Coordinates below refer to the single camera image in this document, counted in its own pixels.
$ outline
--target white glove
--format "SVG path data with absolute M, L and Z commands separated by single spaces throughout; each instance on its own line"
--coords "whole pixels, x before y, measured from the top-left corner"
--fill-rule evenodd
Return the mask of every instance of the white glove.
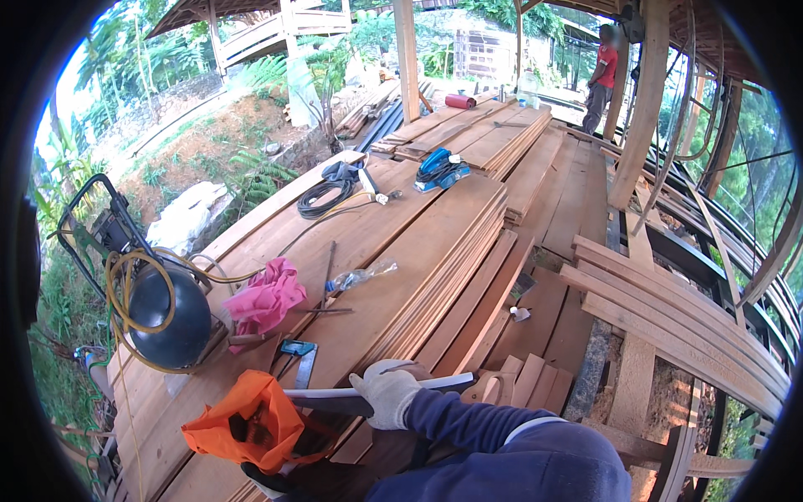
M 413 364 L 412 361 L 384 360 L 375 362 L 365 370 L 365 379 L 356 373 L 349 375 L 354 390 L 365 398 L 373 408 L 373 417 L 368 424 L 381 431 L 406 430 L 405 417 L 415 394 L 421 384 L 404 370 L 392 371 L 400 365 Z

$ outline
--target orange plastic bag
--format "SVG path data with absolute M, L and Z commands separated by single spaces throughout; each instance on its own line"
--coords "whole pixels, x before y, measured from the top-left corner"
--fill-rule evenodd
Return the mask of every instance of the orange plastic bag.
M 229 417 L 240 413 L 248 419 L 260 404 L 263 405 L 263 425 L 269 433 L 267 440 L 263 444 L 254 444 L 234 439 Z M 200 417 L 181 426 L 181 432 L 190 448 L 198 453 L 212 454 L 236 463 L 252 462 L 270 475 L 278 472 L 289 460 L 312 463 L 331 453 L 324 451 L 293 458 L 291 452 L 304 431 L 305 423 L 320 431 L 320 426 L 296 411 L 272 375 L 248 369 L 221 402 L 206 406 Z

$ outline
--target man in red shirt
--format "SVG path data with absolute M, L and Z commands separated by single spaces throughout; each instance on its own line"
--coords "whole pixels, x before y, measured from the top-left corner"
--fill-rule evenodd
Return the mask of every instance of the man in red shirt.
M 613 78 L 616 73 L 618 53 L 616 30 L 613 25 L 600 27 L 600 48 L 597 50 L 597 67 L 589 79 L 589 97 L 585 101 L 588 112 L 583 117 L 583 131 L 594 134 L 602 120 L 602 113 L 613 94 Z

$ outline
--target gray pants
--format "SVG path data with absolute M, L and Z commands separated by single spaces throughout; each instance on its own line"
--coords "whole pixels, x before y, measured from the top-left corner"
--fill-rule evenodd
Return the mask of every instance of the gray pants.
M 607 88 L 599 82 L 591 84 L 589 98 L 585 100 L 585 106 L 589 111 L 583 117 L 583 131 L 586 134 L 594 134 L 594 131 L 597 130 L 611 95 L 613 95 L 612 88 Z

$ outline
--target pink cloth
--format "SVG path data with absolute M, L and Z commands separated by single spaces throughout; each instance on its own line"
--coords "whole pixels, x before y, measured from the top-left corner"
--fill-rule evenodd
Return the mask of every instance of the pink cloth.
M 265 271 L 254 275 L 248 285 L 222 303 L 239 321 L 238 335 L 267 333 L 277 326 L 290 307 L 307 298 L 304 286 L 298 284 L 298 271 L 286 258 L 265 263 Z

